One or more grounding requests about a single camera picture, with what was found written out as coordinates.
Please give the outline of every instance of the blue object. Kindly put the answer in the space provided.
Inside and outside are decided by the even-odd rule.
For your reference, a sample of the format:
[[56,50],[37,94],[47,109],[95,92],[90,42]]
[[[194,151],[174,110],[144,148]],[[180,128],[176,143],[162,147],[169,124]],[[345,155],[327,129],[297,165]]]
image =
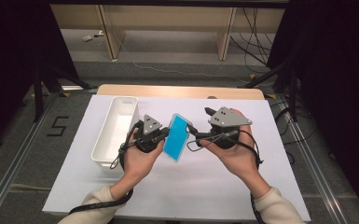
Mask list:
[[164,152],[175,162],[179,161],[185,147],[189,132],[187,124],[191,124],[179,114],[174,114],[170,124],[170,133],[164,143]]

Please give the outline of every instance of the metal rail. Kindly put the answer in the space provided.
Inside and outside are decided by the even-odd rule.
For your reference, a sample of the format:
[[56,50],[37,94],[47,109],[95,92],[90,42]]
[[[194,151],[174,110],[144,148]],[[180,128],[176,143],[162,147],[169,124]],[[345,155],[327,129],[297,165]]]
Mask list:
[[[278,94],[278,99],[283,103],[285,102],[284,98]],[[281,109],[284,109],[288,106],[288,104],[284,103],[281,104]],[[285,114],[285,119],[287,122],[290,120],[290,115],[287,113]],[[333,190],[330,188],[329,184],[327,183],[324,174],[312,154],[312,151],[307,144],[304,134],[300,130],[298,124],[296,122],[289,122],[290,123],[290,131],[292,135],[295,137],[297,141],[297,145],[300,149],[301,155],[303,156],[309,170],[313,181],[315,182],[316,187],[318,188],[322,199],[324,200],[324,204],[326,205],[327,211],[329,212],[332,220],[334,223],[341,224],[341,223],[349,223],[347,218],[344,216],[341,206],[334,195]]]
[[17,152],[15,158],[13,159],[12,163],[8,167],[4,177],[2,178],[0,182],[0,207],[4,201],[4,199],[7,196],[7,193],[10,189],[11,184],[16,179],[17,174],[19,173],[22,165],[25,162],[25,159],[27,158],[27,155],[29,151],[32,148],[32,145],[40,131],[41,126],[43,125],[46,114],[51,109],[51,106],[54,104],[54,102],[57,100],[58,94],[57,93],[51,93],[48,99],[46,100],[45,104],[45,111],[40,117],[39,121],[34,122],[30,132],[28,132],[25,140],[22,142],[22,145]]

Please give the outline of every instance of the white container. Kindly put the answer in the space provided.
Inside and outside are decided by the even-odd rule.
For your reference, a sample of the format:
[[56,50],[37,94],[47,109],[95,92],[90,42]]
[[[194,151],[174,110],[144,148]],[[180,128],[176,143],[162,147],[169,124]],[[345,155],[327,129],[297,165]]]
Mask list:
[[112,100],[104,125],[97,138],[91,158],[104,171],[123,172],[120,164],[111,170],[110,166],[118,155],[118,149],[125,142],[132,126],[139,119],[138,100],[131,96],[118,96]]

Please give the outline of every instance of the white table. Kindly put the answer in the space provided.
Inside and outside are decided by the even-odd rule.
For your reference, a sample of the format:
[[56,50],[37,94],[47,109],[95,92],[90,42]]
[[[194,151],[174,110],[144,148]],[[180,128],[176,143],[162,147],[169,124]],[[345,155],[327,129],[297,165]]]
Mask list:
[[[44,212],[66,214],[78,206],[92,190],[111,184],[120,173],[103,172],[90,155],[103,127],[114,96],[94,95],[80,123],[76,137],[54,183]],[[138,97],[140,118],[148,114],[168,126],[172,114],[189,119],[200,132],[211,129],[204,107],[239,109],[251,119],[259,145],[260,173],[295,206],[304,221],[311,221],[293,171],[285,154],[274,118],[265,100],[221,100]],[[165,154],[138,186],[116,217],[179,220],[255,220],[249,190],[221,161],[206,149],[185,148],[174,163]]]

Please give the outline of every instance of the sleeve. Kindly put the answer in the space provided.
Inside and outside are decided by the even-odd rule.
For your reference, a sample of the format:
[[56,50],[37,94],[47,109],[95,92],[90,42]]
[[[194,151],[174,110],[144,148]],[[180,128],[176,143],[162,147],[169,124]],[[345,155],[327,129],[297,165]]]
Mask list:
[[255,200],[255,208],[266,223],[304,223],[296,208],[274,187]]
[[[112,198],[112,194],[110,193],[109,187],[110,187],[109,185],[103,186],[100,190],[95,190],[91,192],[89,195],[86,196],[82,204],[107,203],[114,201],[114,199]],[[125,204],[115,207],[99,208],[99,209],[92,209],[84,212],[76,212],[63,218],[59,222],[59,224],[77,224],[77,223],[106,224],[113,218],[116,211],[124,205]]]

